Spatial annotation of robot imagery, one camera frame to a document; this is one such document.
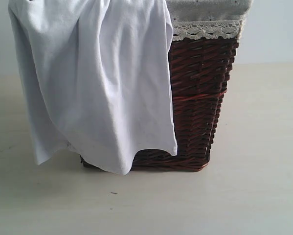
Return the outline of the white t-shirt with red lettering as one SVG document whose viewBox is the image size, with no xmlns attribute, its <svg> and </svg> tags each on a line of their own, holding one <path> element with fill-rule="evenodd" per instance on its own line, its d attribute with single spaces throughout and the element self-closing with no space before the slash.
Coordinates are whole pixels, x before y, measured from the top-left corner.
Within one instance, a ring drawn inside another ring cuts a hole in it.
<svg viewBox="0 0 293 235">
<path fill-rule="evenodd" d="M 163 0 L 8 4 L 35 161 L 60 150 L 125 175 L 136 153 L 177 154 Z"/>
</svg>

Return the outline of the dark brown wicker basket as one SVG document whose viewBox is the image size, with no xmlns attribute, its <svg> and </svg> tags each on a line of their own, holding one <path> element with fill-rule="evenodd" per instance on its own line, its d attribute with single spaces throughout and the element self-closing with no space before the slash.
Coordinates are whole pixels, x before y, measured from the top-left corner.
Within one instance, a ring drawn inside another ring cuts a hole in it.
<svg viewBox="0 0 293 235">
<path fill-rule="evenodd" d="M 137 152 L 132 170 L 197 172 L 208 165 L 238 38 L 185 38 L 169 50 L 177 155 Z"/>
</svg>

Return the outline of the grey fabric liner lace trim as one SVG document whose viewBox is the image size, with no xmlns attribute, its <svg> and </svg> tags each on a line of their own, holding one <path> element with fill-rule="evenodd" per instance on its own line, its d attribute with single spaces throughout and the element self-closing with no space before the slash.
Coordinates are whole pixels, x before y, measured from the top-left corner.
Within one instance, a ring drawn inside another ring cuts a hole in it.
<svg viewBox="0 0 293 235">
<path fill-rule="evenodd" d="M 239 39 L 251 0 L 168 0 L 173 41 Z"/>
</svg>

